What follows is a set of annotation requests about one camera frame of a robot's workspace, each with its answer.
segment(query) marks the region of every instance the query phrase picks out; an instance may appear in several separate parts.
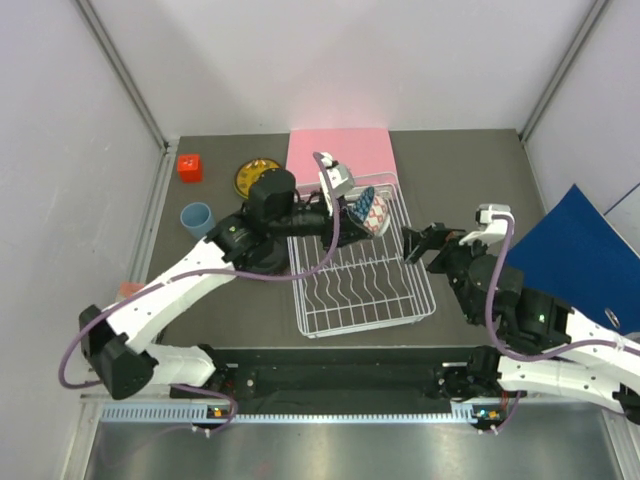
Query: pink mat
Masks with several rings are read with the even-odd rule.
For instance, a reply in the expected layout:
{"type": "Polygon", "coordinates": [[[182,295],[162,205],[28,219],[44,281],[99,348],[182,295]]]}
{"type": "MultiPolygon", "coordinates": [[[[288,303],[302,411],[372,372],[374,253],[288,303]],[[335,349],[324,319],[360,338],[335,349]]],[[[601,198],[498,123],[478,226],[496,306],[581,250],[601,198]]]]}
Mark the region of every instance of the pink mat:
{"type": "Polygon", "coordinates": [[[386,128],[292,131],[286,168],[295,175],[298,185],[319,182],[313,152],[329,152],[335,160],[348,166],[354,177],[390,172],[394,176],[387,178],[397,183],[396,162],[386,128]]]}

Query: red cube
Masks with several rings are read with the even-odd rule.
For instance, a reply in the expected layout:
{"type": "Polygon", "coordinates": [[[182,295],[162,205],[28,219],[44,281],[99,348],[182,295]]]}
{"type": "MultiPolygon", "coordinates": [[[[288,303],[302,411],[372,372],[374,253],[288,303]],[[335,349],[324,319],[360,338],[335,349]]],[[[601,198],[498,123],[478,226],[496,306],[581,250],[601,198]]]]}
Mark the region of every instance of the red cube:
{"type": "Polygon", "coordinates": [[[197,153],[178,157],[178,174],[184,183],[202,181],[202,162],[197,153]]]}

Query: wire dish rack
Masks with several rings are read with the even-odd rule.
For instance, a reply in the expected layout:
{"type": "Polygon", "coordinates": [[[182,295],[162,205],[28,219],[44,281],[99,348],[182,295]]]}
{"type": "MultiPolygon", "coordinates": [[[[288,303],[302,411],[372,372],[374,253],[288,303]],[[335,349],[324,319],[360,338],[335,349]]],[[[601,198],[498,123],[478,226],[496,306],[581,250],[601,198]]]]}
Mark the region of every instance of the wire dish rack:
{"type": "MultiPolygon", "coordinates": [[[[373,185],[389,206],[391,224],[382,237],[338,249],[316,275],[293,282],[300,332],[309,338],[415,323],[436,310],[422,261],[405,265],[400,227],[410,226],[398,179],[393,173],[357,177],[347,200],[373,185]]],[[[306,198],[319,184],[298,187],[306,198]]],[[[317,265],[325,252],[315,237],[289,238],[292,273],[317,265]]]]}

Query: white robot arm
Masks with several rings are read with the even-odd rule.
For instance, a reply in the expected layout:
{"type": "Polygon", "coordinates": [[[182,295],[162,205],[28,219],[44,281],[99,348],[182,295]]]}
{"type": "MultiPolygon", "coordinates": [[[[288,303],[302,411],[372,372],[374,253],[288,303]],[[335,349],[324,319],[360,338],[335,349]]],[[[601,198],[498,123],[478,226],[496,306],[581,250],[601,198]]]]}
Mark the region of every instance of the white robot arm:
{"type": "MultiPolygon", "coordinates": [[[[261,273],[282,272],[288,255],[280,238],[318,236],[328,248],[334,215],[340,226],[338,247],[375,236],[352,214],[344,198],[355,186],[349,170],[329,154],[314,157],[327,169],[340,209],[337,213],[329,208],[329,187],[322,175],[322,192],[309,202],[296,200],[290,172],[267,171],[252,186],[240,211],[222,219],[187,255],[138,292],[134,301],[113,309],[82,340],[85,358],[114,399],[127,398],[149,384],[203,386],[217,369],[226,368],[206,345],[182,348],[152,342],[172,320],[236,276],[251,277],[257,266],[261,273]],[[265,271],[262,262],[274,255],[279,261],[265,271]]],[[[81,329],[100,315],[102,310],[88,307],[80,314],[81,329]]]]}
{"type": "MultiPolygon", "coordinates": [[[[421,232],[405,228],[404,257],[415,263],[426,251],[437,250],[427,270],[447,275],[469,323],[487,326],[485,303],[496,257],[486,251],[507,235],[513,216],[507,206],[487,204],[479,207],[476,221],[479,229],[470,233],[440,223],[421,232]]],[[[440,369],[443,396],[547,393],[588,401],[640,423],[635,393],[640,392],[640,345],[524,287],[523,278],[522,272],[505,267],[494,294],[488,328],[498,326],[497,339],[508,349],[477,347],[467,364],[440,369]],[[554,353],[531,357],[546,352],[554,353]]]]}

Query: blue folder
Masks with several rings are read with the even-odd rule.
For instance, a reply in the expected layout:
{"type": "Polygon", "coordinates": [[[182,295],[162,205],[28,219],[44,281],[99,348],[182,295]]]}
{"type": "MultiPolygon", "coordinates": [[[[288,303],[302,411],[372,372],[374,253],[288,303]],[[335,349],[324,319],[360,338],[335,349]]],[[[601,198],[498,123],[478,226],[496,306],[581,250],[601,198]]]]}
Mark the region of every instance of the blue folder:
{"type": "Polygon", "coordinates": [[[507,263],[525,285],[567,301],[591,320],[620,333],[640,332],[640,258],[573,186],[515,247],[507,263]]]}

